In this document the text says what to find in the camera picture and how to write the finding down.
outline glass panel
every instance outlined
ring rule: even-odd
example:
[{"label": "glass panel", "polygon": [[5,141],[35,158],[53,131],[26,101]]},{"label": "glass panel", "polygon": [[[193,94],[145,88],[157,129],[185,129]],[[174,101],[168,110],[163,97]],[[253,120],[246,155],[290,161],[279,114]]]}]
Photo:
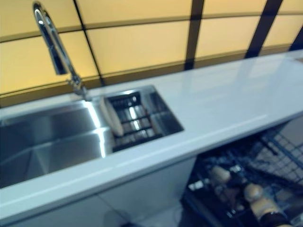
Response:
[{"label": "glass panel", "polygon": [[303,15],[279,15],[265,39],[263,47],[292,44],[303,25]]},{"label": "glass panel", "polygon": [[260,17],[203,19],[196,57],[248,49]]},{"label": "glass panel", "polygon": [[303,1],[302,0],[284,0],[281,4],[279,13],[303,13]]},{"label": "glass panel", "polygon": [[189,21],[88,30],[103,74],[184,61]]},{"label": "glass panel", "polygon": [[78,0],[84,23],[190,16],[191,0]]},{"label": "glass panel", "polygon": [[[78,26],[80,21],[72,0],[53,1],[40,0],[47,8],[56,27],[67,28]],[[21,33],[38,33],[32,10],[33,0],[1,0],[0,1],[0,36]]]},{"label": "glass panel", "polygon": [[[60,34],[75,70],[81,77],[98,75],[83,32]],[[65,81],[58,77],[42,37],[0,44],[0,93]]]},{"label": "glass panel", "polygon": [[266,0],[204,0],[203,15],[217,14],[261,14]]}]

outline faucet spout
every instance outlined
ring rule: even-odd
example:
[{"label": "faucet spout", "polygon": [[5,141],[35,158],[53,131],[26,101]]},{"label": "faucet spout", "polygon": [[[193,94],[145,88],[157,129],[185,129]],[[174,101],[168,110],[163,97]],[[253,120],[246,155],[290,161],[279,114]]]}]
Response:
[{"label": "faucet spout", "polygon": [[87,89],[83,85],[80,76],[76,73],[51,17],[38,1],[33,2],[33,11],[36,23],[48,47],[56,74],[71,73],[71,79],[67,80],[67,82],[72,86],[73,91],[77,95],[89,101],[90,97],[88,96]]}]

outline white cabinet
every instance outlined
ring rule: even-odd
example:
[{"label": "white cabinet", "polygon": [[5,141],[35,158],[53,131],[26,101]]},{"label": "white cabinet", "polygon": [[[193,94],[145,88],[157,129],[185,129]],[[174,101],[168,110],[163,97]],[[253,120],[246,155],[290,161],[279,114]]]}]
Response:
[{"label": "white cabinet", "polygon": [[119,227],[122,223],[120,215],[92,195],[8,227]]},{"label": "white cabinet", "polygon": [[195,160],[160,169],[102,192],[100,197],[128,221],[144,219],[181,199]]}]

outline stainless steel sink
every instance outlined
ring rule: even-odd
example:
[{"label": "stainless steel sink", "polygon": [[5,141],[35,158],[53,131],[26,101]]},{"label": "stainless steel sink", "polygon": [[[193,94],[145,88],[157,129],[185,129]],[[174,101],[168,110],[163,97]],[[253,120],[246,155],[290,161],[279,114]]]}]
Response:
[{"label": "stainless steel sink", "polygon": [[100,97],[0,121],[0,187],[108,155],[182,131],[155,88],[106,96],[124,129],[115,136]]}]

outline dishwasher rack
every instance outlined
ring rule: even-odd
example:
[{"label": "dishwasher rack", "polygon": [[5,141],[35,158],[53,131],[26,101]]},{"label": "dishwasher rack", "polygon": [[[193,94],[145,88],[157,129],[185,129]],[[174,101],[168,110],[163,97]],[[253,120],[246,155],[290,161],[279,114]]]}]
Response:
[{"label": "dishwasher rack", "polygon": [[[265,194],[296,227],[303,213],[303,135],[301,144],[293,144],[280,131],[283,125],[216,148],[198,156],[183,202],[204,219],[199,203],[223,226],[259,226],[244,199],[247,183],[259,184]],[[214,185],[210,171],[220,166],[232,179]]]}]

